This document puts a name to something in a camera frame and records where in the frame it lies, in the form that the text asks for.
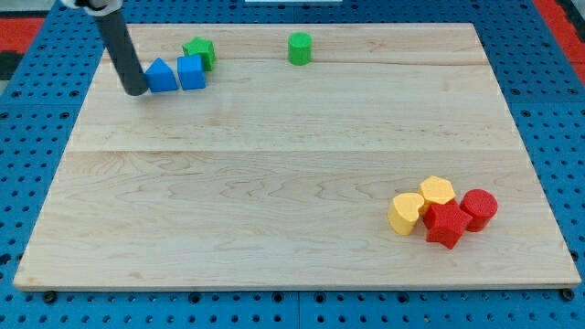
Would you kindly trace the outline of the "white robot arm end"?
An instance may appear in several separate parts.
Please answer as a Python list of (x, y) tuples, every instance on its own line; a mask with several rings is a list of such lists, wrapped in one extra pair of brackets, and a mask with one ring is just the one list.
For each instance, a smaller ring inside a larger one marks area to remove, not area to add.
[(107, 16), (122, 8), (123, 0), (60, 0), (72, 9), (83, 9), (90, 16)]

